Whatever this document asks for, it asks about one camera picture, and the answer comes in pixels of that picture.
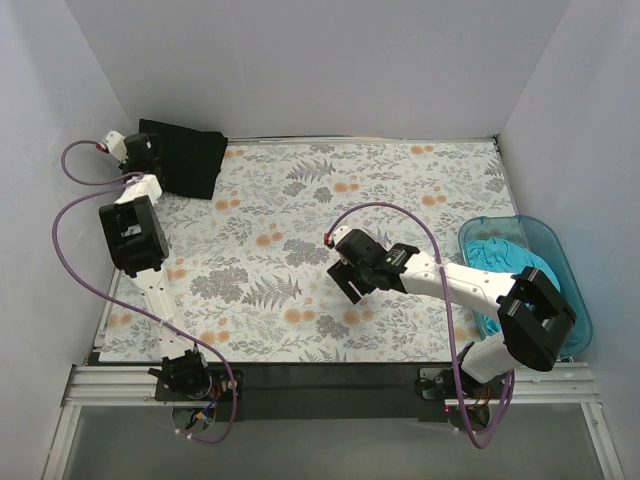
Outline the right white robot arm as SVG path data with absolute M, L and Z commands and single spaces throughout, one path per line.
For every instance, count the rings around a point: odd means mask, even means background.
M 572 307 L 535 267 L 513 274 L 442 264 L 414 246 L 385 249 L 350 227 L 326 235 L 324 243 L 339 256 L 328 274 L 352 303 L 375 290 L 396 291 L 446 300 L 499 323 L 498 333 L 455 357 L 467 394 L 520 366 L 551 371 L 576 324 Z

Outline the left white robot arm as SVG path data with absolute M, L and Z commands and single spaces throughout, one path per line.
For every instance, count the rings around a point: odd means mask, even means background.
M 103 138 L 102 149 L 118 160 L 123 174 L 134 175 L 114 203 L 99 209 L 99 217 L 115 267 L 132 281 L 146 311 L 159 318 L 154 327 L 161 366 L 149 374 L 172 393 L 200 400 L 209 393 L 212 380 L 195 343 L 178 333 L 186 327 L 177 319 L 165 268 L 170 247 L 155 212 L 163 193 L 159 137 L 112 130 Z

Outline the black t-shirt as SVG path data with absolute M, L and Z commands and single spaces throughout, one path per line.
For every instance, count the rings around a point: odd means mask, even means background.
M 199 131 L 140 119 L 139 132 L 159 139 L 161 185 L 165 192 L 185 198 L 211 200 L 228 146 L 217 131 Z

